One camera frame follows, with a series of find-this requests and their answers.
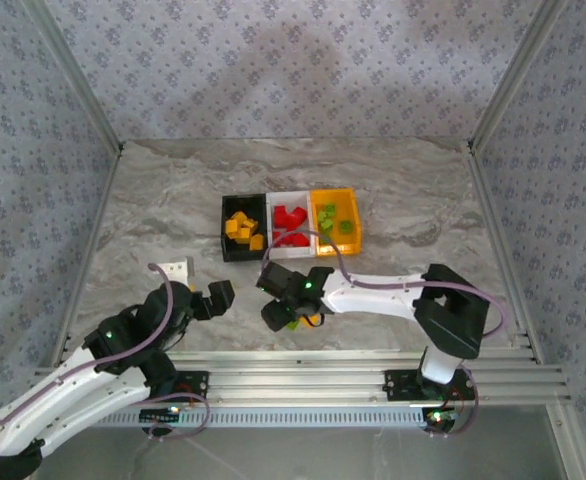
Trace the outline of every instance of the green block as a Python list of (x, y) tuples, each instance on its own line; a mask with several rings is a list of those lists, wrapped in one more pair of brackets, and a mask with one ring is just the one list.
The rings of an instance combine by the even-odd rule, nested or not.
[(353, 233), (353, 224), (348, 220), (341, 221), (340, 233)]
[(300, 324), (300, 319), (298, 318), (296, 321), (288, 323), (286, 325), (286, 328), (288, 328), (289, 330), (295, 330), (299, 324)]
[(320, 228), (323, 232), (330, 232), (333, 229), (333, 220), (329, 220), (328, 218), (320, 223)]

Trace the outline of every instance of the marble tabletop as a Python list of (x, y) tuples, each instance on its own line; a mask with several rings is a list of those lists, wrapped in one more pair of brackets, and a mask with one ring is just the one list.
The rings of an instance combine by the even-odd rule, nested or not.
[[(223, 317), (192, 322), (176, 350), (422, 350), (426, 337), (416, 324), (371, 314), (330, 316), (322, 328), (273, 333), (260, 317), (270, 297), (254, 286), (259, 262), (222, 261), (223, 195), (336, 187), (355, 190), (363, 225), (362, 252), (347, 258), (350, 271), (404, 275), (445, 263), (504, 299), (465, 157), (455, 144), (416, 138), (128, 142), (70, 346), (159, 286), (149, 262), (192, 256), (192, 285), (206, 291), (209, 282), (230, 279), (236, 298)], [(334, 258), (282, 263), (302, 272), (336, 266)], [(488, 326), (498, 318), (492, 311)], [(484, 345), (508, 346), (509, 336)]]

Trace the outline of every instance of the blue patterned wall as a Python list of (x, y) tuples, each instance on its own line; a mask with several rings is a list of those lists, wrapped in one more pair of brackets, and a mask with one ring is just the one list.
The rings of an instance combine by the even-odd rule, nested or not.
[(545, 354), (567, 365), (586, 427), (586, 0), (569, 2), (482, 162)]
[(46, 2), (129, 140), (468, 138), (540, 0)]
[(21, 4), (0, 1), (0, 404), (51, 354), (111, 160)]

